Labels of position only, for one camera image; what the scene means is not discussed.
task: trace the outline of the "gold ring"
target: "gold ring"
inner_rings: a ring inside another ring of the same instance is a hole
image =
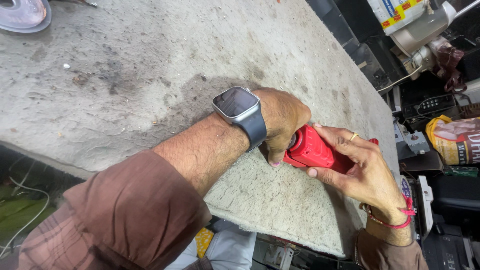
[[[357,136],[360,137],[360,135],[358,133],[354,132],[353,135],[352,135],[352,138],[350,138],[350,141],[352,141]]]

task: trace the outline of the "watch screen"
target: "watch screen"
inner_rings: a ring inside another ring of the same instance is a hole
[[[257,101],[258,99],[256,96],[237,86],[216,96],[213,99],[213,104],[215,104],[215,106],[217,106],[217,108],[219,108],[226,116],[235,117],[253,107]]]

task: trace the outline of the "fingernail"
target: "fingernail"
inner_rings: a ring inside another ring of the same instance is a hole
[[[308,176],[310,177],[317,177],[317,170],[316,169],[310,169],[307,171]]]

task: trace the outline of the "concrete workbench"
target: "concrete workbench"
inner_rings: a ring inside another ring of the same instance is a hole
[[[377,138],[398,175],[391,111],[303,0],[52,1],[35,34],[0,32],[0,141],[81,177],[185,130],[230,86],[283,89],[312,122]],[[259,150],[205,198],[212,214],[339,257],[358,203]]]

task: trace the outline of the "silver watch case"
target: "silver watch case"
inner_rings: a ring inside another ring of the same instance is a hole
[[[241,88],[245,91],[247,91],[250,95],[254,96],[257,98],[257,102],[255,103],[255,105],[251,106],[250,108],[248,108],[247,110],[245,110],[244,112],[242,112],[241,114],[239,114],[238,116],[235,116],[235,117],[229,117],[229,116],[226,116],[217,106],[215,106],[215,104],[213,103],[213,100],[215,100],[216,97],[220,96],[221,94],[229,91],[230,89],[233,89],[233,88]],[[249,116],[251,116],[254,112],[256,112],[257,110],[260,109],[260,99],[250,91],[250,89],[248,88],[243,88],[241,86],[234,86],[234,87],[231,87],[225,91],[223,91],[222,93],[220,93],[220,95],[217,95],[215,98],[213,98],[212,100],[212,107],[214,109],[214,111],[216,111],[218,114],[220,114],[220,116],[225,120],[227,121],[227,123],[229,124],[232,124],[232,123],[239,123],[241,121],[243,121],[244,119],[248,118]]]

